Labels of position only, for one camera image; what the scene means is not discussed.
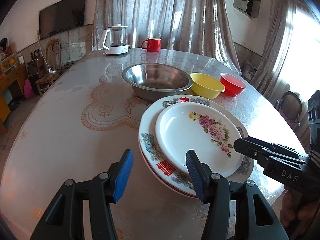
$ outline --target wooden chair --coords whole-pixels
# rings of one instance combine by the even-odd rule
[[[300,127],[299,116],[302,112],[302,103],[297,94],[288,91],[275,104],[275,109],[282,115],[293,131]]]
[[[47,64],[55,69],[55,73],[46,73],[42,78],[36,81],[36,85],[39,94],[42,94],[48,90],[48,88],[61,76],[61,44],[58,39],[54,39],[48,42],[46,61]]]

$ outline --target human hand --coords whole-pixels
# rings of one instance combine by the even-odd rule
[[[288,227],[289,224],[298,218],[300,221],[305,221],[304,226],[301,227],[299,234],[303,234],[309,227],[310,223],[313,221],[313,217],[317,211],[319,201],[309,203],[308,205],[300,208],[296,213],[292,209],[293,206],[293,196],[291,194],[290,188],[284,186],[287,192],[284,194],[282,199],[282,208],[280,210],[280,222],[284,228]]]

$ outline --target tiled wall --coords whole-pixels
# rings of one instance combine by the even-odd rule
[[[31,44],[20,52],[24,61],[29,62],[31,60],[30,52],[40,49],[40,45],[45,58],[47,43],[52,39],[59,39],[62,46],[61,65],[63,66],[66,62],[79,60],[87,52],[91,51],[91,32],[92,25],[74,28]]]
[[[253,66],[255,66],[256,68],[258,68],[259,63],[261,61],[261,56],[258,55],[257,53],[253,52],[252,50],[249,50],[237,43],[234,42],[235,45],[235,49],[236,49],[236,53],[238,56],[238,61],[239,61],[239,65],[241,70],[243,70],[244,67],[244,63],[245,61],[249,61]]]
[[[66,62],[79,60],[87,52],[91,51],[91,32],[92,25],[86,25],[79,28],[74,28],[69,31],[58,33],[51,37],[40,40],[21,50],[25,62],[31,60],[30,52],[39,49],[41,46],[42,53],[46,54],[46,46],[50,39],[59,39],[61,49],[61,64],[64,65]],[[234,42],[236,54],[238,56],[239,64],[241,69],[244,67],[244,62],[247,60],[255,67],[259,66],[261,56],[257,53],[237,44]]]

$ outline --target television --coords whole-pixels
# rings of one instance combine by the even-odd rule
[[[85,0],[62,0],[39,12],[40,38],[84,25]]]

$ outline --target red plastic bowl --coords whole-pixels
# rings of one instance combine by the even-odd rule
[[[225,86],[225,94],[236,97],[241,94],[247,86],[238,78],[227,73],[220,73],[220,82]]]

